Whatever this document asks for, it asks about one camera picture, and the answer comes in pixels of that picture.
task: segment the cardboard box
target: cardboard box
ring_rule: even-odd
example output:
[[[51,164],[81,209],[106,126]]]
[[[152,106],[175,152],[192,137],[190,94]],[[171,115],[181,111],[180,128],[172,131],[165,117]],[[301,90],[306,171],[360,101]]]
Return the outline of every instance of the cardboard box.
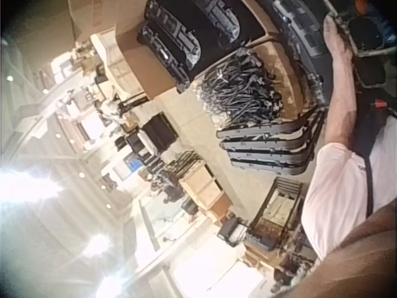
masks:
[[[279,31],[256,0],[242,0],[242,2],[265,30],[263,37],[253,40],[249,45],[254,46],[262,58],[269,53],[270,49],[271,60],[282,66],[276,74],[285,77],[282,83],[283,91],[281,91],[285,99],[283,116],[293,118],[303,108],[299,82],[282,46],[279,43],[266,42],[277,38]],[[145,5],[146,0],[69,0],[74,24],[81,31],[79,36],[89,37],[91,34],[115,27],[116,41],[121,53],[147,96],[154,99],[173,89],[176,82],[152,51],[136,40],[139,29],[145,21],[143,18]],[[218,62],[232,54],[219,59]],[[196,80],[199,80],[210,67],[212,66],[198,74]]]
[[[123,13],[120,12],[117,20],[116,41],[145,93],[149,98],[153,99],[174,88],[176,82],[151,50],[136,41],[139,29],[144,22],[145,2],[142,0],[120,0],[120,7],[123,8]],[[252,44],[261,43],[278,32],[270,21],[269,16],[255,0],[243,0],[243,3],[245,3],[266,32],[263,37],[253,41]],[[201,77],[210,67],[212,66],[209,66],[196,78]]]

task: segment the pink shirt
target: pink shirt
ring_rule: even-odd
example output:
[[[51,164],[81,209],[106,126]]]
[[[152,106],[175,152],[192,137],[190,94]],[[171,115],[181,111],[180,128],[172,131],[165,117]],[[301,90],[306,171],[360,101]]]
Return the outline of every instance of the pink shirt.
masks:
[[[397,120],[389,117],[370,155],[373,211],[397,196]],[[367,177],[361,157],[340,143],[320,149],[305,199],[302,224],[322,260],[365,220]]]

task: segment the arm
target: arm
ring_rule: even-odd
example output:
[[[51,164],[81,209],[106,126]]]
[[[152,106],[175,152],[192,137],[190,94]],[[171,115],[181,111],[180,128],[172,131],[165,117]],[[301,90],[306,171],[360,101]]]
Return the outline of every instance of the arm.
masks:
[[[352,52],[346,47],[334,20],[329,16],[324,21],[324,39],[332,55],[334,70],[334,91],[328,110],[325,144],[341,143],[349,148],[357,113]]]

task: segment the wooden crate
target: wooden crate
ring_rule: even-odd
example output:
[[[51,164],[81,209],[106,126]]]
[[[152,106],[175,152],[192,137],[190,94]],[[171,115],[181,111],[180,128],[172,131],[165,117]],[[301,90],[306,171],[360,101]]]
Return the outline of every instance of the wooden crate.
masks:
[[[220,198],[222,189],[216,179],[205,166],[204,161],[198,161],[186,172],[179,184],[186,193],[202,209],[209,210]]]
[[[207,210],[206,215],[207,217],[212,219],[214,223],[222,223],[223,219],[226,218],[230,206],[232,205],[233,204],[228,195],[224,191],[222,191],[214,205],[209,210]]]

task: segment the brown fabric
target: brown fabric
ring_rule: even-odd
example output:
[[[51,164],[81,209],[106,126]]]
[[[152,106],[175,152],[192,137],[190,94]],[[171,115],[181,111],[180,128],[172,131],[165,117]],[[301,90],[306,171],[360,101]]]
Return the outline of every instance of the brown fabric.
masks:
[[[320,266],[282,297],[397,297],[396,201],[355,228]]]

